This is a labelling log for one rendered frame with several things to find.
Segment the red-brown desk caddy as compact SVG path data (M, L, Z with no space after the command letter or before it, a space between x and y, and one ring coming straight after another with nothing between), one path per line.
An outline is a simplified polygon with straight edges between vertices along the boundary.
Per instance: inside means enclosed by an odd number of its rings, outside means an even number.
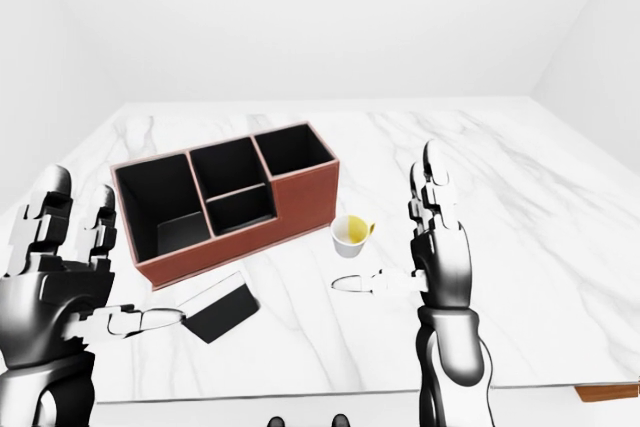
M323 228L339 166L308 123L115 165L133 265L161 289Z

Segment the black book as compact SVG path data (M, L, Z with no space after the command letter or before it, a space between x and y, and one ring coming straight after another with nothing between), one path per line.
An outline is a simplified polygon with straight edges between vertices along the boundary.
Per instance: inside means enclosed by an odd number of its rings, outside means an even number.
M210 344L256 314L260 303L247 276L234 272L177 306L184 314L183 326Z

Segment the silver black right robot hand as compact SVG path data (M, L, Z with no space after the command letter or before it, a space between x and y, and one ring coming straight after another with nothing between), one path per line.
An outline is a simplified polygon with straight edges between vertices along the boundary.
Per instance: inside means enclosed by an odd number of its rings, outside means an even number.
M472 263L468 238L456 213L457 194L439 142L427 141L422 165L409 173L409 218L416 223L410 241L412 272L385 268L372 275L348 275L331 287L348 293L418 293L437 309L470 306Z

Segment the brown wooden table edge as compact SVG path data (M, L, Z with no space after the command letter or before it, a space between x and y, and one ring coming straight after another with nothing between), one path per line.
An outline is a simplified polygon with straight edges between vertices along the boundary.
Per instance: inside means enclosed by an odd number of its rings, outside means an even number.
M585 403L629 399L640 395L640 383L579 385L575 391Z

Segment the white mug yellow inside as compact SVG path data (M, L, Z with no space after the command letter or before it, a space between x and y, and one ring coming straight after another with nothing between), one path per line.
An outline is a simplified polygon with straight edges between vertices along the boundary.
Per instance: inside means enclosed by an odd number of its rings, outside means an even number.
M330 224L335 251L343 258L358 256L374 229L374 222L368 222L357 215L336 217Z

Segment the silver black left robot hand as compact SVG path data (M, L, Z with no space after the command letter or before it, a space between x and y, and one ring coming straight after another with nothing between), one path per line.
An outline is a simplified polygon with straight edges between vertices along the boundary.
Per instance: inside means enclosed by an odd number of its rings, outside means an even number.
M115 194L100 186L80 228L79 257L65 260L72 199L69 171L49 166L17 213L11 254L0 277L0 352L8 369L71 357L101 340L128 338L181 323L174 308L147 311L107 304L115 274L109 253L117 237Z

